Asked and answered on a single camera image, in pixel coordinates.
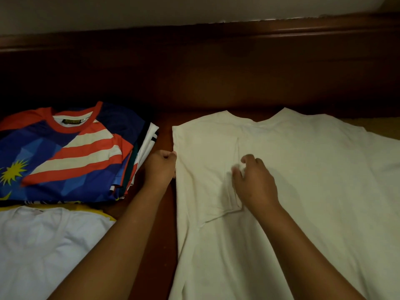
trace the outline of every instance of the person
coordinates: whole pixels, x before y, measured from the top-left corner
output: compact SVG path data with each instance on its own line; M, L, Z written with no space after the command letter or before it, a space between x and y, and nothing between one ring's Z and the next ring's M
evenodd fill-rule
M158 205L175 177L176 158L176 152L163 150L148 157L142 189L124 214L48 299L128 298ZM239 169L233 167L233 185L267 235L293 298L364 299L280 205L274 178L263 161L246 155L242 162L246 164L245 174L242 176Z

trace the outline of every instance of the person's left hand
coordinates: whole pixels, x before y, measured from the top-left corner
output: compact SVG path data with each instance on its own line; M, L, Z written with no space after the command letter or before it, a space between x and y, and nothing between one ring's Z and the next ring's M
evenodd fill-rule
M148 156L144 163L145 186L166 190L175 178L176 152L158 150Z

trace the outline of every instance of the wooden headboard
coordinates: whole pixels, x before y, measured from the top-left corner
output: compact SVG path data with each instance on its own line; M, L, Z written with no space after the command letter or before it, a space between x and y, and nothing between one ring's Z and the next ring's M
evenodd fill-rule
M397 14L0 37L1 96L11 110L111 100L174 111L344 105L400 115L399 67Z

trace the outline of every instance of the red and blue jersey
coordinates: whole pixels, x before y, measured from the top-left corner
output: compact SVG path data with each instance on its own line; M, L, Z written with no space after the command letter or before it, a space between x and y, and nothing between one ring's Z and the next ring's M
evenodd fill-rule
M0 200L26 203L115 200L145 122L98 102L54 113L23 111L0 123Z

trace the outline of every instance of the forearm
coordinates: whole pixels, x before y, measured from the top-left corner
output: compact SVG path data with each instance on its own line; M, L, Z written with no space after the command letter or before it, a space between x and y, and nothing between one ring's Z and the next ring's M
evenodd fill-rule
M294 299L364 299L278 207L259 217Z
M49 299L127 299L164 192L144 186Z

